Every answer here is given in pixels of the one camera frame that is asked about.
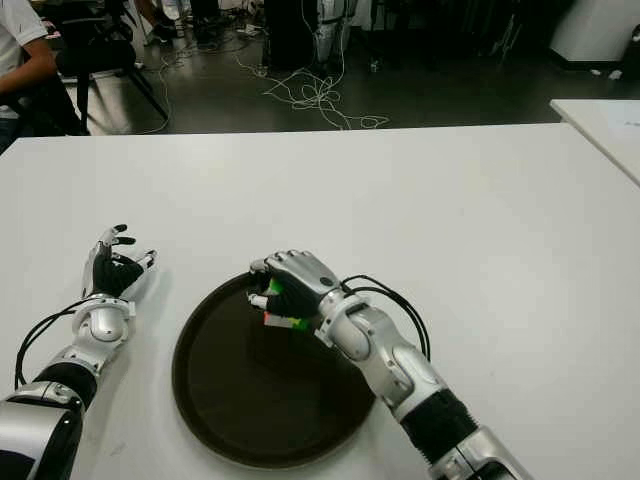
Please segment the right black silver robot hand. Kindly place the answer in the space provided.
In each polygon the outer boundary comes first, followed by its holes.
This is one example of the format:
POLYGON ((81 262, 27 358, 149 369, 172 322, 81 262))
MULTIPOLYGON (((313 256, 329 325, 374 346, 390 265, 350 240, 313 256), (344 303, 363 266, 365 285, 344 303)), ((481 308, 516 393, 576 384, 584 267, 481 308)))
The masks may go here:
POLYGON ((250 273, 260 290, 249 291, 251 306, 282 317, 316 316, 323 299, 341 287, 336 275, 307 251, 279 251, 254 261, 250 273))

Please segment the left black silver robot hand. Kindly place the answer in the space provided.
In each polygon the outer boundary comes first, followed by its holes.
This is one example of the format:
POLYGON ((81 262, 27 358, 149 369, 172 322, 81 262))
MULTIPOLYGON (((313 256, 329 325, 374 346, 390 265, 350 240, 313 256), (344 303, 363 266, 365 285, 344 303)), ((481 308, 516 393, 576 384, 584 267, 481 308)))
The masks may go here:
POLYGON ((82 275, 82 299, 95 295, 121 298, 129 287, 155 265, 155 250, 146 252, 138 259, 132 259, 114 250, 115 246, 136 243, 135 238, 123 236, 127 229, 126 224, 108 228, 89 251, 82 275))

